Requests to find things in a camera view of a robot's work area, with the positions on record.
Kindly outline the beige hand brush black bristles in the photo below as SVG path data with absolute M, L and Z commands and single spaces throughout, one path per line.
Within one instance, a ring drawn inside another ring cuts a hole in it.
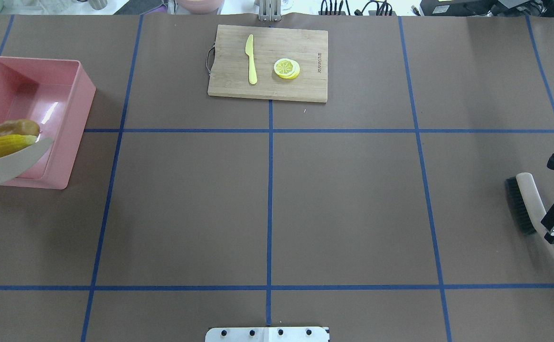
M 523 172 L 508 178 L 505 181 L 505 188 L 514 223 L 517 223 L 520 231 L 526 235 L 540 235 L 544 247 L 554 262 L 554 231 L 548 231 L 541 224 L 541 219 L 549 208 L 546 209 L 543 204 L 533 175 Z

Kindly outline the brown potato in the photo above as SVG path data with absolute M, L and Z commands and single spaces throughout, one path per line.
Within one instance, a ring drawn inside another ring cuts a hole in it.
M 11 134 L 38 137 L 40 134 L 40 126 L 35 121 L 29 119 L 7 120 L 0 123 L 0 137 Z

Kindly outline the beige plastic dustpan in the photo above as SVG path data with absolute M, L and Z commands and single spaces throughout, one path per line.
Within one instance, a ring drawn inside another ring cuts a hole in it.
M 55 142 L 44 138 L 16 153 L 0 158 L 0 184 L 8 182 L 33 167 L 51 149 Z

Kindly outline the pink plastic bin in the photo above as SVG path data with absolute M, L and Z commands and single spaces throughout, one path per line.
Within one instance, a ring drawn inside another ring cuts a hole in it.
M 95 93 L 78 60 L 0 56 L 0 123 L 29 119 L 40 126 L 36 142 L 55 140 L 33 167 L 0 185 L 65 189 Z

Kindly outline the yellow lemon slices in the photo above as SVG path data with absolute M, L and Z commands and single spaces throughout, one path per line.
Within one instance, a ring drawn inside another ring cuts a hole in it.
M 299 63 L 290 58 L 280 58 L 274 63 L 274 73 L 283 79 L 295 79 L 299 76 L 301 67 Z

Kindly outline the yellow plastic knife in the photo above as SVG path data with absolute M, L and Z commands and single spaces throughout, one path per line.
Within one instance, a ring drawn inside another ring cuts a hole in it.
M 248 56 L 248 82 L 255 85 L 258 82 L 257 72 L 254 60 L 254 35 L 250 34 L 244 47 L 245 54 Z

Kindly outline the bamboo cutting board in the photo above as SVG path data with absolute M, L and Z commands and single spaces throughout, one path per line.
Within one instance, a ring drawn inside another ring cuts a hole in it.
M 244 47 L 254 35 L 258 82 L 248 82 Z M 208 95 L 242 99 L 326 103 L 328 100 L 329 33 L 325 30 L 224 25 L 217 26 Z M 274 63 L 290 58 L 299 63 L 295 79 L 274 73 Z

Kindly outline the pink bowl with ice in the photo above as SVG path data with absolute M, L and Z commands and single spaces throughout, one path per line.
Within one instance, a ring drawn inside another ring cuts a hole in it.
M 224 0 L 176 0 L 175 2 L 192 14 L 209 14 L 224 4 Z

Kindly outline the aluminium frame post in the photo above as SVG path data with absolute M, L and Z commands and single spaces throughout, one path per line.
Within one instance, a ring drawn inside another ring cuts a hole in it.
M 259 7 L 259 21 L 275 22 L 282 19 L 281 0 L 255 0 Z

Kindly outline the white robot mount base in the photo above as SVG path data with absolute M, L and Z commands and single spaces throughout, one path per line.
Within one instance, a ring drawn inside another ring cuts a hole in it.
M 205 335 L 206 342 L 329 342 L 329 328 L 319 326 L 216 327 Z

